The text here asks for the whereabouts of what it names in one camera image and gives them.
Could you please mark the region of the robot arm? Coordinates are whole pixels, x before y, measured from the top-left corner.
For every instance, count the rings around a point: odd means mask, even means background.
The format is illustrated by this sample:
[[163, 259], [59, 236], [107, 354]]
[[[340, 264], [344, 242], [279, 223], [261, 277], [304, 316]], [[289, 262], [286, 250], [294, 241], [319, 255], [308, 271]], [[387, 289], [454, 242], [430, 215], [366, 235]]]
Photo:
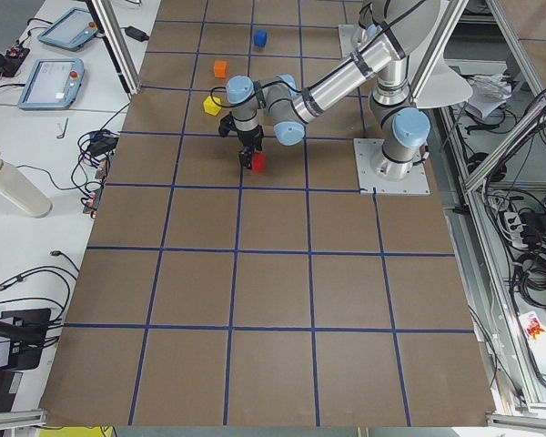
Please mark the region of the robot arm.
[[262, 150], [260, 110], [268, 112], [278, 142], [291, 147], [306, 135], [306, 125], [322, 116], [355, 88], [397, 62], [405, 61], [436, 24], [439, 1], [368, 1], [359, 23], [367, 38], [311, 86], [296, 89], [293, 77], [278, 75], [254, 81], [234, 76], [226, 84], [229, 112], [218, 133], [234, 132], [242, 144], [243, 168], [252, 169]]
[[359, 10], [359, 28], [356, 33], [358, 45], [369, 41], [380, 30], [390, 6], [390, 0], [364, 0]]

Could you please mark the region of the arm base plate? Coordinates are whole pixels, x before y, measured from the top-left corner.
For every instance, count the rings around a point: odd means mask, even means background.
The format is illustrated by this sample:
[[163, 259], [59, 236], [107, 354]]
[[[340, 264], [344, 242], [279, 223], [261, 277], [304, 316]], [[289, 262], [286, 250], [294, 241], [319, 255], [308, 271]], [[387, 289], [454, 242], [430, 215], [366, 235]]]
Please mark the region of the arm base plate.
[[341, 57], [346, 57], [360, 44], [360, 28], [358, 25], [339, 25], [338, 33]]
[[429, 182], [420, 151], [407, 163], [394, 163], [383, 155], [381, 138], [355, 138], [354, 153], [361, 194], [427, 196]]

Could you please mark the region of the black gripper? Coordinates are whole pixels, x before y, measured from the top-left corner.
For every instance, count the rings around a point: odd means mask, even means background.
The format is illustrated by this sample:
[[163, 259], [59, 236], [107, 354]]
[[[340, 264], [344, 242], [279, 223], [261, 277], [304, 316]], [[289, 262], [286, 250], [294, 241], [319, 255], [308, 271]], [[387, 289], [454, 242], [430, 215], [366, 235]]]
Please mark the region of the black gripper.
[[256, 118], [248, 121], [234, 119], [238, 139], [243, 148], [238, 152], [238, 160], [241, 167], [252, 169], [254, 150], [261, 152], [264, 137], [263, 127]]

